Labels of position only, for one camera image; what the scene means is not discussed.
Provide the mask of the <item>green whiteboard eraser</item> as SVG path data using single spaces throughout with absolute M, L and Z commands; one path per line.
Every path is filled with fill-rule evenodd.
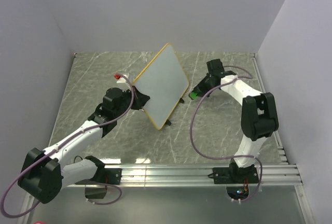
M 195 100 L 196 98 L 200 97 L 200 94 L 198 92 L 190 92 L 188 96 L 191 100 Z

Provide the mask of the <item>yellow-framed whiteboard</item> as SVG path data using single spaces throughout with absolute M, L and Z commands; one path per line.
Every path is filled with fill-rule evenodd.
M 188 77 L 171 43 L 167 43 L 133 80 L 150 97 L 144 112 L 157 130 L 163 128 L 189 87 Z

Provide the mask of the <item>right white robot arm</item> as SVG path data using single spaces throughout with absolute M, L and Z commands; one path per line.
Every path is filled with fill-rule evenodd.
M 213 168 L 209 178 L 215 184 L 258 183 L 262 171 L 258 171 L 254 163 L 263 143 L 279 128 L 274 96 L 246 84 L 244 76 L 223 66 L 219 59 L 210 60 L 206 65 L 207 74 L 190 92 L 190 99 L 204 100 L 216 89 L 228 93 L 242 107 L 243 133 L 238 151 L 228 158 L 229 166 Z

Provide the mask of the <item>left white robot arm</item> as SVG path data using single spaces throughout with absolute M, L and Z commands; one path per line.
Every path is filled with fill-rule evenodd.
M 137 88 L 108 89 L 102 102 L 75 132 L 44 150 L 34 148 L 28 152 L 18 186 L 46 204 L 68 185 L 84 180 L 94 184 L 108 183 L 105 164 L 98 158 L 86 156 L 77 164 L 69 164 L 69 161 L 106 136 L 129 109 L 140 110 L 149 100 L 150 96 Z

